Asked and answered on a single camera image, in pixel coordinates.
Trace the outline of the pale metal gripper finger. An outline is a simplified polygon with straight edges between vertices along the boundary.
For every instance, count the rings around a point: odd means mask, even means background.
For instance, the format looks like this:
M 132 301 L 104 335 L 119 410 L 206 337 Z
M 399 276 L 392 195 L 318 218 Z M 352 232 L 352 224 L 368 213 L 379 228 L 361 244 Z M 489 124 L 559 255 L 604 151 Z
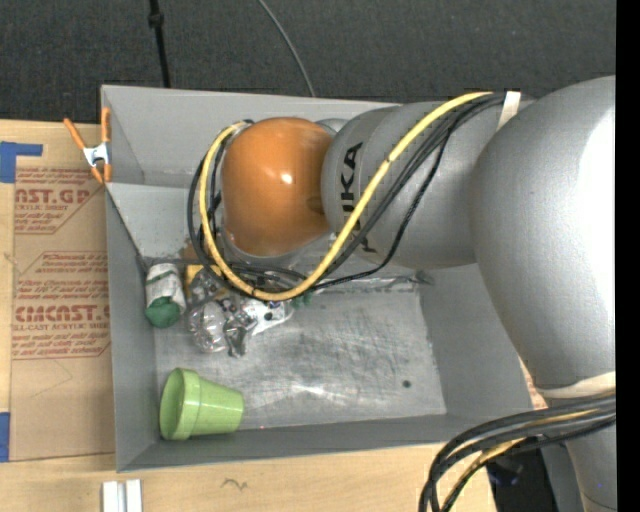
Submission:
M 235 306 L 230 299 L 222 299 L 221 307 L 225 317 L 223 330 L 229 350 L 239 351 L 241 348 L 241 332 L 234 316 Z
M 244 312 L 238 312 L 235 315 L 235 320 L 239 324 L 241 332 L 241 348 L 239 351 L 230 351 L 230 354 L 234 357 L 242 357 L 246 353 L 246 342 L 251 337 L 251 334 L 257 326 L 257 320 Z

